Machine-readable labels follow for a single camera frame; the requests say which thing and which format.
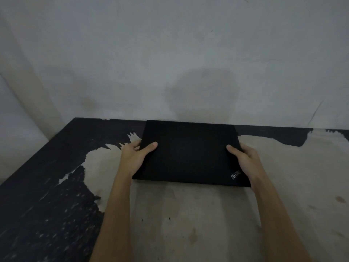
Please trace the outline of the person's right hand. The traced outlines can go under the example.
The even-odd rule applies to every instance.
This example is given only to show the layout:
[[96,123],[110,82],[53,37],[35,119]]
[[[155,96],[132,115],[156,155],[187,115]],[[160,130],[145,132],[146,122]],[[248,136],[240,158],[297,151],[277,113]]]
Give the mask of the person's right hand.
[[240,143],[243,151],[243,160],[238,161],[240,168],[248,177],[251,188],[255,191],[259,183],[267,179],[267,173],[262,165],[257,151],[250,146]]

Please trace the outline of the black laptop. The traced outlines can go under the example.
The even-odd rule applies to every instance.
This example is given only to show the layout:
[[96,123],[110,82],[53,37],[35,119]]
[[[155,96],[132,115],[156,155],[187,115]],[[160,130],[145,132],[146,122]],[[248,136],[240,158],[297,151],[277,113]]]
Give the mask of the black laptop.
[[147,120],[140,149],[153,142],[134,180],[251,187],[226,149],[242,151],[234,125]]

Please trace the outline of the person's right forearm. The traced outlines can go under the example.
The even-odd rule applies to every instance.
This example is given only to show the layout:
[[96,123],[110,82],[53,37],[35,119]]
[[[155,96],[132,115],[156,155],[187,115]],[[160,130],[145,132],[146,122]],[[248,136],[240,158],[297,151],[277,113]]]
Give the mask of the person's right forearm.
[[266,175],[254,187],[267,262],[313,262],[274,185]]

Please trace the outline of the person's left forearm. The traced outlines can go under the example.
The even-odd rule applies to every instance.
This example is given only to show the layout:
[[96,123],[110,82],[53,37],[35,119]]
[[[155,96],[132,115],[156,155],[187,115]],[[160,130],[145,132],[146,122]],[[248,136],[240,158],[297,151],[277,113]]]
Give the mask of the person's left forearm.
[[117,172],[89,262],[131,262],[131,182],[129,173]]

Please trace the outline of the person's left hand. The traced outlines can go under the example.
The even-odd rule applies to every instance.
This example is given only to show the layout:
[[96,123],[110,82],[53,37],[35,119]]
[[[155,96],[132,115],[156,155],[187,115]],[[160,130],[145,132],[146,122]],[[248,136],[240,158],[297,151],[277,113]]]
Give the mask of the person's left hand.
[[129,144],[125,144],[121,149],[121,157],[117,177],[132,176],[140,169],[144,159],[140,156],[140,145],[142,140],[138,139]]

